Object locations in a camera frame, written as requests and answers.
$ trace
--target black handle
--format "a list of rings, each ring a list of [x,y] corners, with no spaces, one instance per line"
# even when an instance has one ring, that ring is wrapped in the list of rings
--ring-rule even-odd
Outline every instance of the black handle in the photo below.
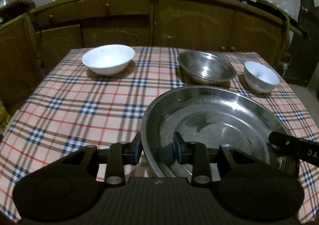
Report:
[[[272,145],[299,159],[319,167],[319,143],[293,137],[279,132],[272,132],[269,135],[269,142]]]

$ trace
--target table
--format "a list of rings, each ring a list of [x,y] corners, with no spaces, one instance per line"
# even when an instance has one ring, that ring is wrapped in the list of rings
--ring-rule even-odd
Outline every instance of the table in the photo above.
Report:
[[[20,219],[12,190],[22,177],[82,146],[95,144],[101,149],[133,140],[144,111],[157,96],[192,84],[177,62],[184,50],[134,49],[136,54],[128,68],[112,78],[99,76],[82,64],[81,58],[89,49],[71,50],[15,113],[0,143],[0,207],[12,220]],[[253,60],[267,65],[257,53],[220,55],[237,72],[235,79],[223,85],[274,112],[294,136],[317,139],[317,126],[282,78],[271,95],[250,91],[243,77],[244,63]],[[105,166],[100,167],[98,180],[103,180],[104,171]],[[152,176],[144,157],[138,166],[125,167],[125,174],[127,178]],[[299,179],[305,189],[299,219],[306,222],[314,218],[319,206],[318,169],[302,162]]]

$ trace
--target wooden cabinet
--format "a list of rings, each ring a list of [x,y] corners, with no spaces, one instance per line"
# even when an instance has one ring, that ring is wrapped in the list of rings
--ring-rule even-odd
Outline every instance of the wooden cabinet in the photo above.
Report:
[[[283,28],[260,16],[237,11],[228,43],[231,51],[257,52],[271,66],[280,56]]]
[[[81,27],[84,47],[97,47],[106,44],[151,46],[150,26],[150,16],[144,15],[83,21]]]
[[[47,9],[34,20],[43,27],[94,17],[150,14],[151,0],[81,0]]]
[[[46,74],[70,52],[83,48],[80,25],[48,29],[37,33],[37,55]]]
[[[40,84],[23,20],[0,31],[0,98],[7,110],[25,100]]]
[[[154,45],[220,51],[228,44],[234,14],[233,9],[217,5],[159,0]]]

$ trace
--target white container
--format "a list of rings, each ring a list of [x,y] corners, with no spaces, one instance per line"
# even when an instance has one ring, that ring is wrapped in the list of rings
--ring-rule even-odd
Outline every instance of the white container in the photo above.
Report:
[[[275,72],[254,61],[245,63],[244,76],[248,85],[258,93],[269,93],[280,83]]]
[[[129,46],[111,44],[88,51],[82,63],[96,74],[111,76],[123,71],[134,55],[135,51]]]

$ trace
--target bowl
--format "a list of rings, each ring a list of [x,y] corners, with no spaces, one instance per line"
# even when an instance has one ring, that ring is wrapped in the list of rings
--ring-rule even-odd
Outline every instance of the bowl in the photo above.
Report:
[[[248,85],[258,93],[270,93],[280,83],[277,74],[261,63],[245,63],[244,76]]]
[[[181,53],[177,60],[195,82],[203,85],[226,82],[236,76],[229,62],[208,52],[189,50]]]
[[[82,62],[96,74],[111,76],[123,71],[134,55],[135,51],[129,46],[111,44],[88,51]]]

